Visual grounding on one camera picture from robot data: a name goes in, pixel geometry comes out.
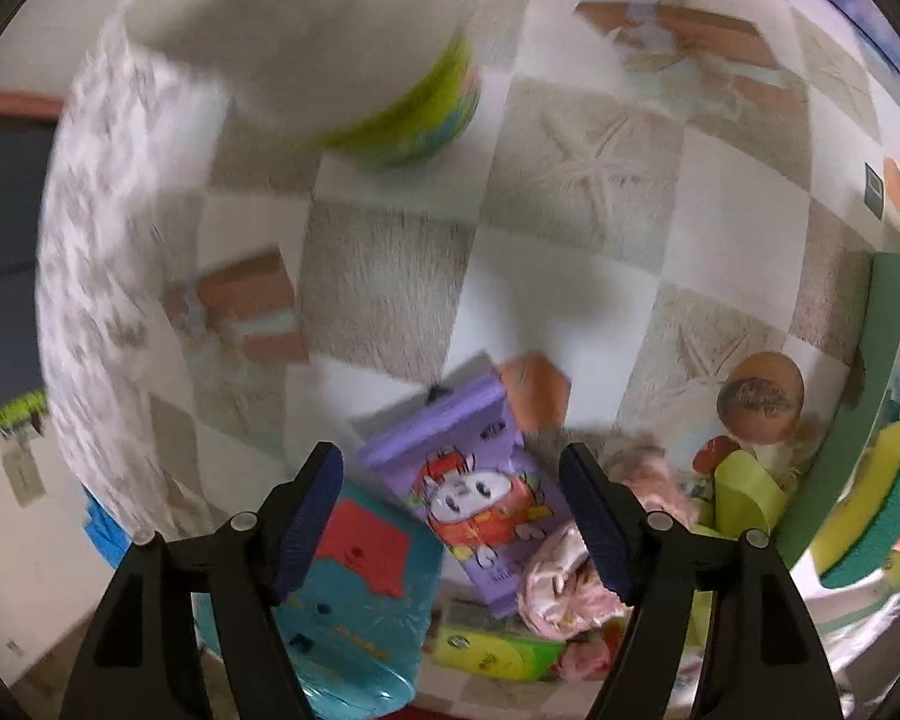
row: blue gripper pad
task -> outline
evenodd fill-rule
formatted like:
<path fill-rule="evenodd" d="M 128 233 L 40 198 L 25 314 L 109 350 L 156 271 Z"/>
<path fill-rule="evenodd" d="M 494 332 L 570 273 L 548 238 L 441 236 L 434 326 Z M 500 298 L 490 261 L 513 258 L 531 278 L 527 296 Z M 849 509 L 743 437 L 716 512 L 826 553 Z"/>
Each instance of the blue gripper pad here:
<path fill-rule="evenodd" d="M 584 447 L 570 445 L 563 450 L 559 463 L 560 487 L 600 580 L 607 589 L 619 595 L 621 601 L 633 605 L 637 589 L 629 570 L 632 545 L 610 513 L 610 501 L 592 481 L 590 474 L 594 472 L 602 474 L 600 466 Z"/>
<path fill-rule="evenodd" d="M 333 445 L 318 445 L 314 454 L 320 450 L 324 453 L 323 462 L 293 515 L 290 527 L 280 539 L 280 560 L 271 585 L 280 599 L 303 587 L 320 537 L 343 487 L 341 451 Z M 304 475 L 305 469 L 306 466 L 301 469 L 298 479 Z"/>

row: red patch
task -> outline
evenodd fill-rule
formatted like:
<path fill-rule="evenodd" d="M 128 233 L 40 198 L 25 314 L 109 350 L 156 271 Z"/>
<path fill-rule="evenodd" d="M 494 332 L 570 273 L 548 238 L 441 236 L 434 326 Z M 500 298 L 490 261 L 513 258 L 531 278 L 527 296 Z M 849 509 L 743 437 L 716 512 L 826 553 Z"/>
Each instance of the red patch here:
<path fill-rule="evenodd" d="M 344 499 L 330 514 L 314 559 L 336 560 L 363 577 L 374 595 L 402 598 L 408 552 L 410 537 L 406 533 L 354 501 Z"/>
<path fill-rule="evenodd" d="M 720 463 L 727 459 L 727 455 L 736 452 L 739 448 L 739 443 L 729 436 L 717 436 L 715 439 L 710 439 L 693 459 L 693 470 L 697 473 L 711 474 L 717 470 Z"/>

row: yellow sponge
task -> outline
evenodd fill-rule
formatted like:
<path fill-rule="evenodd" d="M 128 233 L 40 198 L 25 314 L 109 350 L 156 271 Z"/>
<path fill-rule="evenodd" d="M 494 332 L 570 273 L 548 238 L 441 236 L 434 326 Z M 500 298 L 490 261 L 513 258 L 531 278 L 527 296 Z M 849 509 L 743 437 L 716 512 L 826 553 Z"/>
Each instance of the yellow sponge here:
<path fill-rule="evenodd" d="M 814 567 L 823 575 L 864 535 L 890 494 L 900 471 L 900 422 L 880 431 L 876 443 L 810 545 Z"/>

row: orange ball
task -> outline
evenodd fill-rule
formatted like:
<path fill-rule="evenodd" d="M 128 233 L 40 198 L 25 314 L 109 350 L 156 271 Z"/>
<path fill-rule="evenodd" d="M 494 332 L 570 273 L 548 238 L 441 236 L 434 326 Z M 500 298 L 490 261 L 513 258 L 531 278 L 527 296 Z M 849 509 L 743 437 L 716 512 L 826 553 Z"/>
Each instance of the orange ball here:
<path fill-rule="evenodd" d="M 890 157 L 883 160 L 883 185 L 893 207 L 900 211 L 900 168 Z"/>
<path fill-rule="evenodd" d="M 779 352 L 752 354 L 737 365 L 717 395 L 717 414 L 742 442 L 782 442 L 803 410 L 803 376 Z"/>

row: cartoon character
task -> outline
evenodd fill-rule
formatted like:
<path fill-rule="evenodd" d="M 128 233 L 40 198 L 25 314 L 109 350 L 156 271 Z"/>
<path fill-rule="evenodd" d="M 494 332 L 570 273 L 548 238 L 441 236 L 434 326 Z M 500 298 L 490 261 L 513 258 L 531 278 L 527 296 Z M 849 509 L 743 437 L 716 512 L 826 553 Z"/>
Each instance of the cartoon character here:
<path fill-rule="evenodd" d="M 444 449 L 424 464 L 415 494 L 427 508 L 427 522 L 457 560 L 476 556 L 492 566 L 497 548 L 513 541 L 542 541 L 533 522 L 553 512 L 540 505 L 539 480 L 521 471 L 476 470 L 472 455 Z"/>

